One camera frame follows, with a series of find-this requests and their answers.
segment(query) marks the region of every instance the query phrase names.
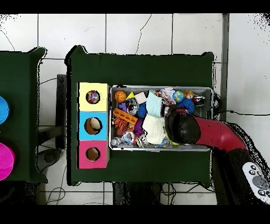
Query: circular hole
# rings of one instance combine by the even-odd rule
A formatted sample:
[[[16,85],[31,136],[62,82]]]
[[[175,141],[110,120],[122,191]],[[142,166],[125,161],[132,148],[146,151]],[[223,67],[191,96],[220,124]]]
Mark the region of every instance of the circular hole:
[[[96,90],[91,90],[86,94],[86,100],[90,104],[97,104],[100,101],[100,94]]]
[[[89,135],[97,135],[102,129],[102,123],[97,117],[90,117],[85,121],[84,129]]]
[[[100,157],[100,151],[96,147],[88,148],[86,157],[90,161],[97,161]]]

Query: plush toy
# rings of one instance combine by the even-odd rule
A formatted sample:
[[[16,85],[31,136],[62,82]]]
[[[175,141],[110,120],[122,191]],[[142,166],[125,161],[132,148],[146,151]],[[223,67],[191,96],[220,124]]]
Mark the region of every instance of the plush toy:
[[[188,99],[192,99],[194,96],[193,92],[191,92],[191,91],[184,91],[183,94],[184,94],[184,97],[186,97]]]
[[[124,91],[119,90],[114,94],[114,98],[117,102],[124,102],[127,98],[127,95]]]

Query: orange toy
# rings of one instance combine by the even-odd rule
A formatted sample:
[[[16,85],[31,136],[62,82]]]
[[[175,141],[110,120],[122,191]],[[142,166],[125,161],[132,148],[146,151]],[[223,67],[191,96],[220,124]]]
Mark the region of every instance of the orange toy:
[[[119,90],[114,94],[114,98],[117,102],[124,102],[127,98],[127,95],[124,91]]]

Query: gray tray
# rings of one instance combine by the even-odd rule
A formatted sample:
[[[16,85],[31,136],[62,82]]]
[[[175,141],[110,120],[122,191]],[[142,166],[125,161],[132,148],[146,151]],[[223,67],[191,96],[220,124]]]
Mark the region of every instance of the gray tray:
[[[116,137],[116,129],[112,125],[113,118],[113,111],[117,108],[118,103],[114,99],[114,94],[118,90],[123,90],[127,93],[127,96],[130,92],[133,91],[134,95],[139,94],[140,92],[144,92],[147,96],[149,90],[159,90],[167,88],[167,86],[112,86],[110,88],[110,95],[109,100],[111,104],[109,105],[109,146],[112,150],[129,150],[129,151],[152,151],[152,152],[159,152],[159,151],[208,151],[210,150],[207,146],[203,145],[177,145],[173,146],[172,148],[154,148],[153,145],[150,145],[148,148],[139,148],[137,145],[127,146],[127,145],[120,145],[120,146],[112,146],[111,140]],[[211,88],[208,87],[173,87],[175,91],[185,91],[190,90],[195,95],[204,96],[205,97],[205,104],[203,106],[195,107],[194,115],[200,116],[202,118],[213,118],[213,106],[214,106],[214,92]]]

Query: dark green tablecloth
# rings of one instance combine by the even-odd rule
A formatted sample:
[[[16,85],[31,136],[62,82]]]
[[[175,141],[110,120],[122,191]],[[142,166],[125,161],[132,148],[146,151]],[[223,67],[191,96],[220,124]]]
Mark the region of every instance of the dark green tablecloth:
[[[208,152],[124,152],[111,151],[106,169],[76,168],[77,82],[108,85],[212,87],[214,56],[199,55],[115,55],[87,54],[75,46],[66,56],[69,182],[201,181],[209,186]]]
[[[11,113],[0,125],[0,142],[15,154],[12,173],[6,181],[47,182],[35,165],[37,146],[37,71],[45,49],[28,53],[0,51],[0,96]]]

